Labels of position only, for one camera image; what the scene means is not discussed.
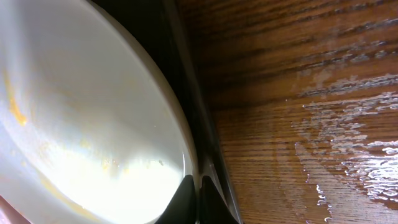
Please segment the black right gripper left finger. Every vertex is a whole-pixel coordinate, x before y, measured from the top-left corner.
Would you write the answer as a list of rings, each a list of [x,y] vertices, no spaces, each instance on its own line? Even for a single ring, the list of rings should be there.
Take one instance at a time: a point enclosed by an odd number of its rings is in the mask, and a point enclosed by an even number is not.
[[[155,224],[195,224],[197,195],[192,175],[186,175]]]

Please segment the large brown tray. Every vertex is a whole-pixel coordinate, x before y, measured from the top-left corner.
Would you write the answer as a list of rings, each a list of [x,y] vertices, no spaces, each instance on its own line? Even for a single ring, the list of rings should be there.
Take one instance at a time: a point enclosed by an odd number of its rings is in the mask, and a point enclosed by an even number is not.
[[[198,161],[196,223],[200,223],[200,189],[205,175],[211,177],[232,216],[238,223],[242,223],[215,127],[198,82],[177,3],[162,0],[93,0],[93,3],[136,38],[160,68],[178,99],[189,125]]]

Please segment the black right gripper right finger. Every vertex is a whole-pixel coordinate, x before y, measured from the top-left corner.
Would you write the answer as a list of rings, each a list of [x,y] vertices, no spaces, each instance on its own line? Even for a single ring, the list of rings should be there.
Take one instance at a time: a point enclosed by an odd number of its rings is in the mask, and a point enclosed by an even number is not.
[[[219,194],[211,177],[202,177],[200,189],[201,224],[238,224]]]

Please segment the pale green plate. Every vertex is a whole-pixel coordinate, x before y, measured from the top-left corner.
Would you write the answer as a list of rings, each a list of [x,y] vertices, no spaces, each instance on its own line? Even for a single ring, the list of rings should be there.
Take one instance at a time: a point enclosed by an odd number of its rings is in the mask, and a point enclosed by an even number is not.
[[[155,223],[189,125],[142,45],[93,1],[1,2],[1,196],[32,223]]]

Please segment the pale pink plate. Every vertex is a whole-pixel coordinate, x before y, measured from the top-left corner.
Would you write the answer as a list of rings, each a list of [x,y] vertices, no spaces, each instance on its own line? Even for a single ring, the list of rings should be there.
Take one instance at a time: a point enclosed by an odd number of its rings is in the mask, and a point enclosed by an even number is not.
[[[31,224],[17,210],[15,210],[3,197],[0,198],[1,224]]]

